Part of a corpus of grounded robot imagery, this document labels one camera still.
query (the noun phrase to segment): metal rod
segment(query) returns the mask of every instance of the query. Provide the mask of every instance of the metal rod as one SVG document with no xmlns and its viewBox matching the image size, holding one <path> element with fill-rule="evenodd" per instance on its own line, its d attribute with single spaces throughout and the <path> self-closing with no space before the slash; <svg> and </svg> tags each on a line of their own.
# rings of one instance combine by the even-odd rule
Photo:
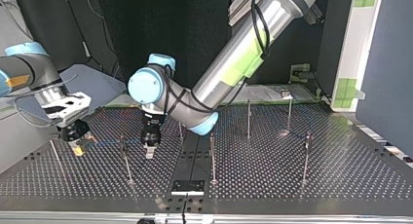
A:
<svg viewBox="0 0 413 224">
<path fill-rule="evenodd" d="M 212 184 L 218 183 L 216 180 L 216 174 L 215 174 L 215 139 L 213 137 L 213 132 L 210 134 L 210 154 L 212 157 Z"/>
<path fill-rule="evenodd" d="M 133 185 L 134 181 L 131 177 L 131 167 L 128 161 L 129 150 L 128 150 L 124 135 L 121 135 L 121 139 L 119 140 L 119 142 L 120 142 L 121 156 L 123 156 L 125 160 L 125 165 L 127 166 L 127 170 L 128 170 L 128 177 L 129 177 L 128 184 Z"/>
<path fill-rule="evenodd" d="M 250 139 L 251 133 L 250 133 L 250 118 L 251 118 L 251 102 L 248 100 L 248 135 L 247 138 Z"/>
<path fill-rule="evenodd" d="M 183 135 L 182 135 L 182 124 L 179 122 L 179 137 L 182 139 Z"/>
<path fill-rule="evenodd" d="M 58 156 L 58 153 L 57 153 L 57 150 L 56 150 L 56 147 L 55 147 L 55 143 L 52 140 L 49 140 L 49 142 L 52 145 L 53 152 L 55 153 L 56 159 L 60 162 L 60 157 Z"/>
<path fill-rule="evenodd" d="M 126 163 L 126 165 L 127 165 L 128 175 L 129 175 L 129 178 L 130 178 L 129 184 L 133 184 L 134 182 L 133 182 L 133 179 L 131 178 L 131 168 L 130 168 L 130 165 L 129 165 L 128 157 L 127 157 L 127 156 L 125 156 L 125 163 Z"/>
<path fill-rule="evenodd" d="M 56 156 L 56 159 L 57 159 L 57 161 L 58 161 L 58 165 L 60 166 L 61 173 L 62 173 L 63 175 L 65 175 L 65 173 L 64 173 L 64 168 L 63 168 L 63 164 L 61 163 L 60 156 L 58 155 L 58 152 L 57 152 L 57 150 L 56 150 L 55 143 L 53 142 L 52 139 L 49 140 L 49 142 L 50 142 L 51 145 L 52 145 L 53 152 L 54 152 L 54 154 L 55 154 L 55 156 Z"/>
<path fill-rule="evenodd" d="M 288 131 L 290 131 L 290 127 L 291 127 L 291 110 L 292 110 L 292 98 L 289 100 L 289 104 L 288 104 L 288 122 L 286 124 L 286 129 Z"/>
<path fill-rule="evenodd" d="M 304 173 L 303 173 L 303 184 L 307 182 L 307 167 L 308 167 L 308 162 L 309 162 L 309 149 L 306 149 L 306 161 L 304 163 Z"/>
</svg>

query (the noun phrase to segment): gray robot arm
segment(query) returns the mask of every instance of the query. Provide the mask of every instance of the gray robot arm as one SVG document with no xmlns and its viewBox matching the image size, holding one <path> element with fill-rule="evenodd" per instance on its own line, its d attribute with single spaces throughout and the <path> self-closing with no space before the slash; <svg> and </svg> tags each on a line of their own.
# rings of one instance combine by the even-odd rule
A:
<svg viewBox="0 0 413 224">
<path fill-rule="evenodd" d="M 316 0 L 260 0 L 258 7 L 268 26 L 269 43 L 273 43 L 293 19 L 301 18 Z M 153 54 L 145 67 L 129 80 L 131 96 L 143 106 L 145 128 L 142 143 L 157 145 L 155 134 L 162 124 L 163 114 L 172 116 L 190 131 L 204 135 L 218 120 L 214 111 L 244 78 L 249 78 L 262 63 L 257 32 L 266 39 L 261 20 L 254 28 L 249 13 L 241 28 L 231 38 L 192 91 L 187 91 L 172 79 L 175 60 Z"/>
<path fill-rule="evenodd" d="M 0 57 L 0 97 L 26 87 L 54 125 L 61 128 L 63 140 L 76 155 L 83 155 L 93 138 L 87 123 L 80 119 L 88 113 L 91 98 L 69 93 L 48 54 L 36 42 L 12 46 Z"/>
</svg>

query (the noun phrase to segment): metal post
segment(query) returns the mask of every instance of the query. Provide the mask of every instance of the metal post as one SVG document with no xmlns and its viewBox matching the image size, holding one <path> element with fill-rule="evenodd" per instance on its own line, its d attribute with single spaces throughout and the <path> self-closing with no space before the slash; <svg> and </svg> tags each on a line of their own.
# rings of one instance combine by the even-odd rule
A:
<svg viewBox="0 0 413 224">
<path fill-rule="evenodd" d="M 308 162 L 309 162 L 309 150 L 306 149 L 306 161 L 304 163 L 303 184 L 305 184 L 307 182 L 306 177 L 307 177 Z"/>
<path fill-rule="evenodd" d="M 179 137 L 182 139 L 183 135 L 182 135 L 182 124 L 179 122 Z"/>
<path fill-rule="evenodd" d="M 53 149 L 53 152 L 55 153 L 55 156 L 56 156 L 56 159 L 57 159 L 58 165 L 60 166 L 61 173 L 62 173 L 63 175 L 65 175 L 65 173 L 64 173 L 64 168 L 63 168 L 63 164 L 61 163 L 60 156 L 58 155 L 58 152 L 57 152 L 57 150 L 56 150 L 55 143 L 53 142 L 53 140 L 52 140 L 52 139 L 51 139 L 51 140 L 49 140 L 49 142 L 50 142 L 50 143 L 51 143 L 51 145 L 52 145 L 52 149 Z"/>
<path fill-rule="evenodd" d="M 216 174 L 215 174 L 215 138 L 213 137 L 213 132 L 210 134 L 210 154 L 212 157 L 212 181 L 211 183 L 213 185 L 217 184 L 218 181 L 216 180 Z"/>
<path fill-rule="evenodd" d="M 292 98 L 289 99 L 289 104 L 288 104 L 288 122 L 286 124 L 286 129 L 288 132 L 290 131 L 291 127 L 291 110 L 292 110 Z"/>
<path fill-rule="evenodd" d="M 55 153 L 56 159 L 60 162 L 60 156 L 59 156 L 58 153 L 57 153 L 57 150 L 56 150 L 56 147 L 55 147 L 55 143 L 54 143 L 52 140 L 49 140 L 49 142 L 50 142 L 51 145 L 52 145 L 53 152 Z"/>
<path fill-rule="evenodd" d="M 307 168 L 308 168 L 308 162 L 309 162 L 309 155 L 313 149 L 313 135 L 308 131 L 307 136 L 306 136 L 306 142 L 305 142 L 305 147 L 306 147 L 306 161 L 304 163 L 304 173 L 303 173 L 303 186 L 307 182 Z"/>
<path fill-rule="evenodd" d="M 125 136 L 124 135 L 121 135 L 121 138 L 120 138 L 119 142 L 120 142 L 119 146 L 120 146 L 120 149 L 121 149 L 121 156 L 124 158 L 125 165 L 127 166 L 127 170 L 128 170 L 128 177 L 129 177 L 128 184 L 133 185 L 134 181 L 133 181 L 133 178 L 131 177 L 131 167 L 130 167 L 130 164 L 129 164 L 129 161 L 128 161 L 128 147 L 127 147 L 127 144 L 125 142 Z"/>
<path fill-rule="evenodd" d="M 251 137 L 251 133 L 250 133 L 250 127 L 251 127 L 251 121 L 250 121 L 250 118 L 251 118 L 251 102 L 248 100 L 248 135 L 247 135 L 247 138 L 248 139 L 250 139 L 250 137 Z"/>
</svg>

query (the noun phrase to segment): dark curtain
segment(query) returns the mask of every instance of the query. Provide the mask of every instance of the dark curtain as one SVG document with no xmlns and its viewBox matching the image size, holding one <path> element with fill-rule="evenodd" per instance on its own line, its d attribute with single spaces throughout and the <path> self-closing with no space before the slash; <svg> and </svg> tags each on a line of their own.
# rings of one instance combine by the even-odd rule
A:
<svg viewBox="0 0 413 224">
<path fill-rule="evenodd" d="M 230 38 L 230 0 L 99 0 L 125 82 L 152 53 L 192 88 Z"/>
</svg>

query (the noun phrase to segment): perforated metal table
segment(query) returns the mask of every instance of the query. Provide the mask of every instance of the perforated metal table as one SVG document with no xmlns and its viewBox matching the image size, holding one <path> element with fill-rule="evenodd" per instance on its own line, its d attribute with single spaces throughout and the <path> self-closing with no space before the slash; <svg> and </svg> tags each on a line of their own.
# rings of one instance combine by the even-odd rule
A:
<svg viewBox="0 0 413 224">
<path fill-rule="evenodd" d="M 323 103 L 296 104 L 291 132 L 283 135 L 287 106 L 223 110 L 214 129 L 216 174 L 211 181 L 208 136 L 167 119 L 152 160 L 139 144 L 140 111 L 102 109 L 90 120 L 99 142 L 84 157 L 55 141 L 0 175 L 3 211 L 85 211 L 251 215 L 413 216 L 413 170 Z M 304 136 L 314 135 L 303 183 Z M 131 148 L 134 185 L 119 153 L 121 135 Z M 172 196 L 176 180 L 203 180 L 201 197 Z"/>
</svg>

